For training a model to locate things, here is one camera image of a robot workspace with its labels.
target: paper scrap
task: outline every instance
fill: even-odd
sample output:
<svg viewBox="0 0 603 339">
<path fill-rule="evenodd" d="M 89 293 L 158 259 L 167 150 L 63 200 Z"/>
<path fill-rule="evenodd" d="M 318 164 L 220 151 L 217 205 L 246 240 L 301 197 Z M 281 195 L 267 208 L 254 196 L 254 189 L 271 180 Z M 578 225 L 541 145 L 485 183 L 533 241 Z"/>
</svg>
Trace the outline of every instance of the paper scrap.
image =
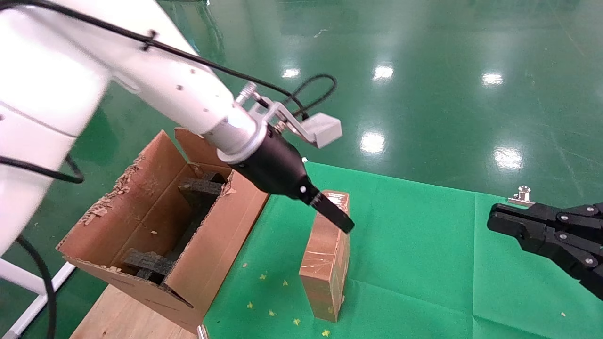
<svg viewBox="0 0 603 339">
<path fill-rule="evenodd" d="M 92 213 L 96 214 L 99 217 L 102 217 L 103 215 L 108 213 L 108 210 L 104 207 L 99 208 L 99 209 L 95 209 L 94 211 L 92 211 Z"/>
</svg>

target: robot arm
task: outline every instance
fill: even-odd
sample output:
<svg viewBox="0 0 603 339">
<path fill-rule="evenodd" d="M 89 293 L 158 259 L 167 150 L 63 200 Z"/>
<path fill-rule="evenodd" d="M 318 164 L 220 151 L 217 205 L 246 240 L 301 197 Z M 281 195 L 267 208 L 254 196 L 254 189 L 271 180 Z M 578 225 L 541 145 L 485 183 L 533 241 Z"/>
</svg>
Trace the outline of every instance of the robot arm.
<svg viewBox="0 0 603 339">
<path fill-rule="evenodd" d="M 35 7 L 15 7 L 32 2 Z M 49 10 L 57 4 L 100 24 Z M 341 136 L 339 121 L 319 113 L 298 122 L 284 105 L 261 97 L 253 84 L 234 100 L 210 68 L 181 57 L 194 58 L 195 52 L 153 0 L 0 1 L 0 10 L 0 156 L 58 170 L 115 79 L 214 144 L 219 158 L 258 188 L 300 199 L 346 232 L 353 227 L 312 185 L 299 153 L 280 135 L 288 128 L 322 147 Z M 149 36 L 148 43 L 102 24 Z M 160 44 L 178 56 L 155 47 Z M 262 105 L 247 112 L 242 104 L 248 98 Z M 278 124 L 272 126 L 275 119 Z M 0 255 L 50 183 L 38 173 L 0 165 Z"/>
</svg>

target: wooden table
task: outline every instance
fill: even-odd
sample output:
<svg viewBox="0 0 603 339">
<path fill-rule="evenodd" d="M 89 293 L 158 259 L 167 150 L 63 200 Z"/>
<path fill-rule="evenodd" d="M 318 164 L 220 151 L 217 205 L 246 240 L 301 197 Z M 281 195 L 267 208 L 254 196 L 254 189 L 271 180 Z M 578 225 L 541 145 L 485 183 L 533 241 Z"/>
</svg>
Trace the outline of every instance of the wooden table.
<svg viewBox="0 0 603 339">
<path fill-rule="evenodd" d="M 109 285 L 71 339 L 197 339 L 152 309 Z"/>
</svg>

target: green cloth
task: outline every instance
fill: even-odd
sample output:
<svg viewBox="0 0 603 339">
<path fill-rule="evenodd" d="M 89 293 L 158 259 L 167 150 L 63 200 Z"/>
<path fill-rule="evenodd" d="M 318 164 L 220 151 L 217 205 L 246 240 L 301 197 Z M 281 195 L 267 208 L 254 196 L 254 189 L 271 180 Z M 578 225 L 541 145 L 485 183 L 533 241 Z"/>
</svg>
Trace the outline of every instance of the green cloth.
<svg viewBox="0 0 603 339">
<path fill-rule="evenodd" d="M 273 196 L 204 319 L 212 339 L 323 338 L 325 329 L 345 339 L 603 337 L 602 301 L 487 229 L 491 205 L 504 199 L 307 169 L 320 189 L 350 194 L 356 227 L 339 322 L 314 319 L 298 276 L 315 212 Z"/>
</svg>

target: taped box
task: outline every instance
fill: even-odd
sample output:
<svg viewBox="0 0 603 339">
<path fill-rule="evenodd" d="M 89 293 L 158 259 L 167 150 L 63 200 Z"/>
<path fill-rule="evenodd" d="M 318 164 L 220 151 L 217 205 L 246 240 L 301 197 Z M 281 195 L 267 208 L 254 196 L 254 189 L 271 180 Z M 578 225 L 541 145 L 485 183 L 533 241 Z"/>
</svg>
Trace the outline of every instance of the taped box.
<svg viewBox="0 0 603 339">
<path fill-rule="evenodd" d="M 348 193 L 325 191 L 324 195 L 349 214 Z M 299 273 L 314 317 L 337 322 L 349 260 L 349 235 L 317 213 Z"/>
<path fill-rule="evenodd" d="M 71 264 L 196 333 L 268 194 L 221 162 L 203 138 L 183 128 L 177 128 L 175 136 L 189 163 L 161 131 L 57 249 Z M 200 223 L 192 223 L 195 229 L 190 232 L 197 209 L 178 185 L 216 173 L 227 178 L 226 183 L 221 191 L 218 186 L 215 202 Z M 174 256 L 186 233 L 189 240 Z M 136 276 L 142 269 L 125 262 L 132 253 L 130 261 L 161 259 L 163 274 Z"/>
</svg>

